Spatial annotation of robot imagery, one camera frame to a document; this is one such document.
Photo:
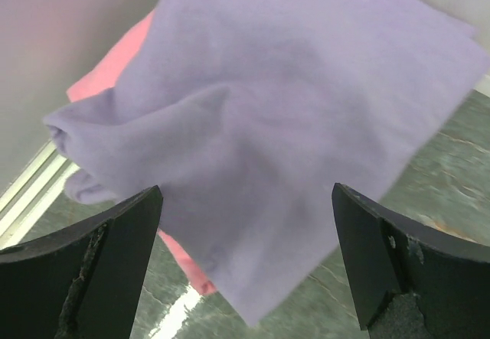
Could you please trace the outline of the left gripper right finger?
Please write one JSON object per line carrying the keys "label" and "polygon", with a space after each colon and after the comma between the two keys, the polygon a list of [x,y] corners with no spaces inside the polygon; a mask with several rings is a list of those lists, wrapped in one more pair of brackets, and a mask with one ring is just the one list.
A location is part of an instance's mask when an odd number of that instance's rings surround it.
{"label": "left gripper right finger", "polygon": [[489,336],[489,247],[382,207],[343,184],[332,205],[361,330],[371,338]]}

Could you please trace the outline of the purple t shirt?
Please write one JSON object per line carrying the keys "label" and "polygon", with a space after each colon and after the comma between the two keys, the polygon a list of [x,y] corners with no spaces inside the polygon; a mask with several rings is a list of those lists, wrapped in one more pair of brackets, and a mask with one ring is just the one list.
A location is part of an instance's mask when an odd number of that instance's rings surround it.
{"label": "purple t shirt", "polygon": [[254,325],[337,246],[334,184],[383,197],[488,69],[419,0],[159,0],[116,84],[44,123],[73,196],[159,186],[162,230]]}

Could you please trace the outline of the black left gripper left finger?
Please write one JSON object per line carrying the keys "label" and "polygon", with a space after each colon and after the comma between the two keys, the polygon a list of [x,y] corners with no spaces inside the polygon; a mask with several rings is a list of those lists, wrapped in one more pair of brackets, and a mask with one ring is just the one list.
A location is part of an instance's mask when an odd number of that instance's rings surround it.
{"label": "black left gripper left finger", "polygon": [[1,251],[1,336],[123,339],[132,331],[162,211],[151,187]]}

